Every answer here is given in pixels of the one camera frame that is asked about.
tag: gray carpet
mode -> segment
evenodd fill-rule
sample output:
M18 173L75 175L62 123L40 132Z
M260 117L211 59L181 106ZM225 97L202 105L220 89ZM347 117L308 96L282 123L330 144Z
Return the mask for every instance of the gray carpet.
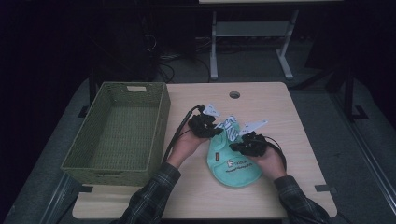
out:
M220 54L217 82L283 81L288 86L295 85L317 72L315 69L304 68L309 47L309 43L290 45L287 57L295 75L293 80L283 77L274 48L261 48ZM208 53L199 54L198 57L208 65ZM177 60L168 65L175 69L174 82L207 82L208 73L201 62ZM162 77L158 76L156 80L161 81ZM290 94L321 171L327 184L332 187L332 196L340 213L333 219L333 223L343 224L349 220L352 223L396 223L396 216L361 154L360 144L351 131L351 125L359 130L393 185L396 184L396 132L359 82L355 85L354 103L363 107L369 119L357 120L355 124L350 124L340 112L337 101L342 93L328 94L323 88L325 83L326 78L306 91L291 91ZM109 223L109 220L77 220L72 217L68 206L72 204L81 186L64 176L59 169L82 122L78 113L88 102L88 83L85 81L65 110L5 223L56 223L64 211L66 213L60 223ZM56 191L60 181L66 185Z

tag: metal stand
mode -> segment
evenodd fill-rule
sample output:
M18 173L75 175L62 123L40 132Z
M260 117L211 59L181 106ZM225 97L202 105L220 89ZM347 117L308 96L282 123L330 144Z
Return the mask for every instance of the metal stand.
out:
M289 21L217 21L216 11L214 11L212 21L212 51L210 53L210 78L216 80L219 77L216 57L217 36L285 36L285 42L281 49L276 50L276 55L286 79L293 79L293 74L290 71L285 55L295 22L297 21L298 12L298 10L294 10Z

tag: person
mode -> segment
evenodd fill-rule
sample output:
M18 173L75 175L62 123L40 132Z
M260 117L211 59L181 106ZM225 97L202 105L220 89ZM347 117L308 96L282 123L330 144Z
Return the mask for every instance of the person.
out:
M166 202L181 177L178 168L208 139L198 138L186 124L171 154L146 186L137 191L129 206L115 223L160 223ZM290 223L330 223L328 213L318 204L306 198L294 177L288 175L276 151L268 147L262 157L249 157L262 169L263 175L273 181Z

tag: wooden table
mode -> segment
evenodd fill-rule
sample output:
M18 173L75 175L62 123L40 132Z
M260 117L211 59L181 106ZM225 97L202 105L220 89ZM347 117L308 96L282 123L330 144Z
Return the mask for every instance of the wooden table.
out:
M196 105L213 104L221 113L217 122L234 115L245 122L267 119L257 133L274 138L288 161L305 195L320 204L331 217L337 213L329 191L317 192L315 185L326 185L309 144L289 91L280 82L168 84L171 108L164 149L187 112ZM229 96L240 93L239 99ZM180 167L182 173L163 213L163 218L281 218L286 212L278 201L273 184L265 177L242 189L220 184L210 173L206 156L209 143L203 143ZM76 218L118 218L139 188L93 186L81 192L73 216Z

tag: dark background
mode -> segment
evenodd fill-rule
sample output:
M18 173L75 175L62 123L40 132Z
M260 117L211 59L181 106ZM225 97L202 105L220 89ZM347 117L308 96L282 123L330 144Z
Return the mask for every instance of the dark background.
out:
M302 11L294 33L317 39L309 66L346 63L396 127L395 4L346 2L325 14ZM107 79L151 81L157 55L146 51L143 34L190 56L194 37L210 35L208 11L157 12L141 26L145 13L109 13L101 3L0 3L0 221L83 80L95 74L98 85ZM312 29L319 24L325 25Z

